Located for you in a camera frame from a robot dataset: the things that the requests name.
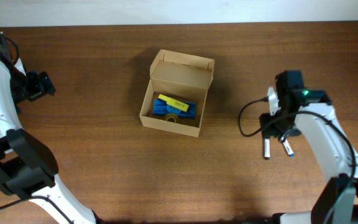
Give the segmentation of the blue cap whiteboard marker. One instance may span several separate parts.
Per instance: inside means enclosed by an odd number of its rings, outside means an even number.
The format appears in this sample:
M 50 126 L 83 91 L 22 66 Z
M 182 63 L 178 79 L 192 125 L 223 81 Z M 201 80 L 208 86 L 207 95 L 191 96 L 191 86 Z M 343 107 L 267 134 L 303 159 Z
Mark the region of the blue cap whiteboard marker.
M 295 154 L 294 154 L 294 152 L 293 152 L 293 150 L 292 150 L 292 148 L 291 148 L 291 146 L 290 146 L 288 140 L 286 139 L 286 140 L 284 140 L 282 143 L 283 143 L 283 146 L 284 146 L 285 151 L 286 151 L 286 153 L 288 154 L 288 156 L 294 157 Z

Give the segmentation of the black cap whiteboard marker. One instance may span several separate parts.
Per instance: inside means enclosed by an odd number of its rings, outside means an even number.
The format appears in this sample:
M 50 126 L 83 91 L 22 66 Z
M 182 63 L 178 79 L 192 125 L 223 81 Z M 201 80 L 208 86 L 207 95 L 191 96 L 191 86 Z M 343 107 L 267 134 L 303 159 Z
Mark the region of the black cap whiteboard marker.
M 270 139 L 264 139 L 264 159 L 270 159 Z

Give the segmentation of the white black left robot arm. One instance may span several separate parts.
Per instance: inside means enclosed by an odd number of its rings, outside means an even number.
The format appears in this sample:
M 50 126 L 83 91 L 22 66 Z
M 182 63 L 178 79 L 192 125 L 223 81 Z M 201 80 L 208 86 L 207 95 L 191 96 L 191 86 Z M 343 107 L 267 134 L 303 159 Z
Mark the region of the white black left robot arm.
M 21 125 L 17 104 L 54 95 L 46 72 L 27 71 L 17 45 L 0 32 L 0 191 L 18 200 L 0 210 L 30 201 L 59 223 L 101 223 L 92 209 L 82 205 L 67 189 L 52 151 Z

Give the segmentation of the yellow highlighter black cap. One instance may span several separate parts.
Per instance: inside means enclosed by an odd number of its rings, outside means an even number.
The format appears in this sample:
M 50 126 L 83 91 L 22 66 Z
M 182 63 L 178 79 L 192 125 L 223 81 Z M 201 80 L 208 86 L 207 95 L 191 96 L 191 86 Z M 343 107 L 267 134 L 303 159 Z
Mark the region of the yellow highlighter black cap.
M 181 110 L 181 111 L 184 111 L 184 112 L 188 111 L 189 105 L 184 103 L 184 102 L 178 101 L 178 100 L 176 100 L 174 98 L 170 98 L 170 97 L 165 96 L 163 94 L 159 94 L 158 99 L 162 100 L 162 101 L 165 101 L 167 105 L 172 106 L 172 107 L 174 107 L 174 108 L 176 108 L 178 110 Z

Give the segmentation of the brown cardboard box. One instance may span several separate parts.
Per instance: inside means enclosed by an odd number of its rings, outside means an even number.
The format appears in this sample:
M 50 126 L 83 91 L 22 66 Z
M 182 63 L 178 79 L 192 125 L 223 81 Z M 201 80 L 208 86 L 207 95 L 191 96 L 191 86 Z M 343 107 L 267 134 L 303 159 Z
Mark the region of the brown cardboard box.
M 144 127 L 198 137 L 208 90 L 213 81 L 215 60 L 196 55 L 160 50 L 150 66 L 150 80 L 139 118 Z M 196 104 L 194 119 L 169 122 L 152 114 L 160 94 Z

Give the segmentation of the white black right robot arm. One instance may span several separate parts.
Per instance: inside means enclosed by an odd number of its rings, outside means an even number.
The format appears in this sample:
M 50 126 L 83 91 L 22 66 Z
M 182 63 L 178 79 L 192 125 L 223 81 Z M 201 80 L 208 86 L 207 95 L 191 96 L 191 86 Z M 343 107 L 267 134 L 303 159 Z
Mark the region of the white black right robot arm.
M 358 153 L 344 134 L 328 94 L 307 89 L 301 72 L 289 70 L 275 77 L 267 99 L 270 111 L 260 116 L 264 146 L 277 138 L 292 155 L 288 138 L 304 135 L 326 179 L 311 211 L 274 214 L 273 222 L 358 223 Z

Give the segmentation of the blue plastic tape dispenser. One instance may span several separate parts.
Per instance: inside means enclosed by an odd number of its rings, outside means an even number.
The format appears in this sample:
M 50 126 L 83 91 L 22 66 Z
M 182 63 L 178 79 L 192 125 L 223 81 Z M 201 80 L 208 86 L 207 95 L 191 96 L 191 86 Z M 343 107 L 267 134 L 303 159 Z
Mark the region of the blue plastic tape dispenser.
M 196 111 L 197 111 L 196 103 L 186 101 L 185 104 L 187 104 L 189 107 L 188 107 L 187 111 L 182 111 L 175 107 L 167 105 L 167 103 L 165 101 L 154 100 L 153 115 L 165 116 L 167 114 L 175 114 L 179 118 L 195 119 Z

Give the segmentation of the yellow adhesive tape roll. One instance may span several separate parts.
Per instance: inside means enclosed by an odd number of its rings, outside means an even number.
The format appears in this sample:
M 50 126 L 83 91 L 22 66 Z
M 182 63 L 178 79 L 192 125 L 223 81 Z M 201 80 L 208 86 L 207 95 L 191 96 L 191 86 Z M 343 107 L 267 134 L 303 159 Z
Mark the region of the yellow adhesive tape roll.
M 179 121 L 179 117 L 177 114 L 169 113 L 164 116 L 163 120 L 171 123 L 177 123 Z

